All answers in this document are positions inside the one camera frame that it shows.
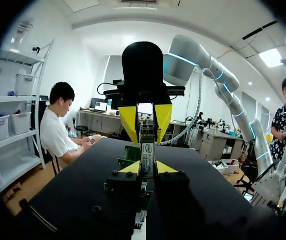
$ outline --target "black table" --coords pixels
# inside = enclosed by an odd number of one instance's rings
[[[131,142],[102,139],[54,177],[30,204],[55,226],[64,225],[73,216],[86,218],[92,206],[107,201],[103,182],[112,170],[119,170],[117,158],[126,155],[125,145],[134,146]],[[196,151],[156,146],[155,158],[186,172],[207,224],[231,225],[251,209],[247,200]],[[155,197],[147,212],[146,235],[149,240],[166,239]]]

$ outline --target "laptop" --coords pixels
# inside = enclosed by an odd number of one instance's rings
[[[106,102],[97,101],[95,103],[95,109],[92,110],[92,112],[105,113],[106,109],[107,109],[107,103]]]

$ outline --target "black hair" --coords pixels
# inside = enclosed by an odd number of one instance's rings
[[[74,101],[74,90],[67,82],[61,81],[53,86],[49,97],[49,103],[54,104],[59,98],[63,98],[65,102],[69,99]]]
[[[284,88],[286,88],[286,78],[284,78],[282,82],[282,90],[284,90]]]

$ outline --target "metal shelf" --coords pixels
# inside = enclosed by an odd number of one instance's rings
[[[31,52],[23,52],[10,47],[3,47],[0,49],[0,60],[10,61],[18,64],[35,65],[44,62],[44,58],[34,55]]]
[[[0,164],[0,173],[4,182],[0,185],[0,192],[29,170],[42,163],[42,160],[37,156],[23,156],[16,159],[8,159],[8,161],[12,163],[5,166]]]
[[[11,134],[9,136],[9,138],[0,141],[0,148],[6,146],[8,144],[14,143],[16,141],[19,141],[21,139],[28,138],[28,137],[30,137],[32,135],[35,135],[35,134],[36,134],[36,130],[31,130],[31,131],[28,131],[28,132],[25,132],[25,133],[22,133],[22,134],[19,134],[19,135]]]
[[[35,101],[36,96],[0,96],[0,103]]]

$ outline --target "man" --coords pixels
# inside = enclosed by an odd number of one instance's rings
[[[62,167],[70,164],[79,155],[91,148],[94,144],[92,139],[97,142],[102,138],[100,135],[84,137],[83,139],[68,137],[66,127],[60,118],[69,111],[74,98],[74,90],[68,83],[56,83],[51,90],[50,105],[46,108],[41,122],[42,146],[63,161]]]
[[[274,138],[270,151],[274,160],[282,158],[286,144],[286,78],[282,82],[282,92],[285,104],[276,111],[271,124]]]

